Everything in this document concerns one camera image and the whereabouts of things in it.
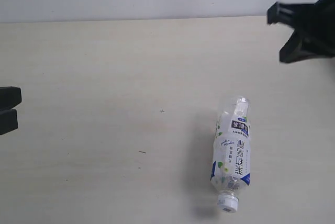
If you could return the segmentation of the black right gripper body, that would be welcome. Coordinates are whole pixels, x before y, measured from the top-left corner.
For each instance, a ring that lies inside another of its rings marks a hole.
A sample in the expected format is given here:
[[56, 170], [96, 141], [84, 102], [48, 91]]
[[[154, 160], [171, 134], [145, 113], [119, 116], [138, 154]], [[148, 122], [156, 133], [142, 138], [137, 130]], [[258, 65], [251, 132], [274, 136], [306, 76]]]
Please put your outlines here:
[[300, 58], [334, 57], [334, 0], [318, 0], [300, 12], [295, 31], [300, 37]]

